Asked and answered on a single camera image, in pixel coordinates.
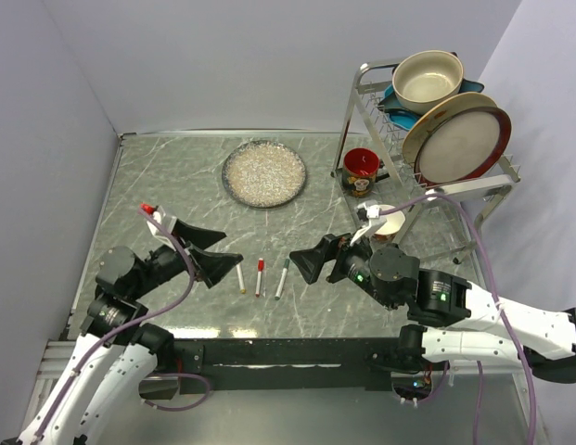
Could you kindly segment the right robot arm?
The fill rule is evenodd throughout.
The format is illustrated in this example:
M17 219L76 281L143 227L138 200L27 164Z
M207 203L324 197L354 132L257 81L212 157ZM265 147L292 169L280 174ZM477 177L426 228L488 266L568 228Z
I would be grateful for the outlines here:
M330 284L348 279L385 309L406 308L409 323L398 338L372 353L377 366L412 374L439 362L526 364L541 380L576 383L576 308L544 311L494 298L464 278L421 267L396 244L372 249L351 238L324 235L289 258L309 285L332 262Z

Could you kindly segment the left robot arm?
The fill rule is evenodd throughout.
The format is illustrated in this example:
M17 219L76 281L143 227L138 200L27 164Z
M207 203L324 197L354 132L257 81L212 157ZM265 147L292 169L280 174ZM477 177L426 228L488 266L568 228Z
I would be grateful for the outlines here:
M114 412L153 372L179 360L171 332L150 319L180 305L197 282L220 283L243 260L209 248L225 233L191 226L159 208L140 214L161 245L140 259L110 249L96 275L96 297L45 404L10 444L97 444Z

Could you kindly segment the white pen red tip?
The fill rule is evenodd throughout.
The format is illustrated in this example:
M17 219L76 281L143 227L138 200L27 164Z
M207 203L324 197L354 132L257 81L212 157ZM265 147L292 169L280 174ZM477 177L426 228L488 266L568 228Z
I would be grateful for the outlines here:
M262 295L263 275L264 275L264 270L262 272L258 272L258 270L257 270L256 286L255 286L255 297L256 298L259 298Z

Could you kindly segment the white pen yellow tip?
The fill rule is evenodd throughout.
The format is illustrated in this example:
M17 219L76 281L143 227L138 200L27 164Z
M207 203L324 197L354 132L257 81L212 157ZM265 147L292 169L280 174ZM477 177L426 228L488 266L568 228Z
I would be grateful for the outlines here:
M237 270L237 280L238 280L239 290L242 289L242 288L245 288L245 289L246 289L246 285L245 285L245 281L244 281L244 276L243 276L241 264L237 264L236 270Z

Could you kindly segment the white pen green tip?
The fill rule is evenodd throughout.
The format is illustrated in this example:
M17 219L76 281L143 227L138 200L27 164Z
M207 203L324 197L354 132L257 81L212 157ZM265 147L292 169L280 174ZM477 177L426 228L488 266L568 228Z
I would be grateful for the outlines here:
M282 271L279 277L279 281L275 290L275 295L274 295L274 299L275 300L280 300L281 299L281 295L286 283L286 279L287 279L287 275L288 275L288 269L284 269L282 267Z

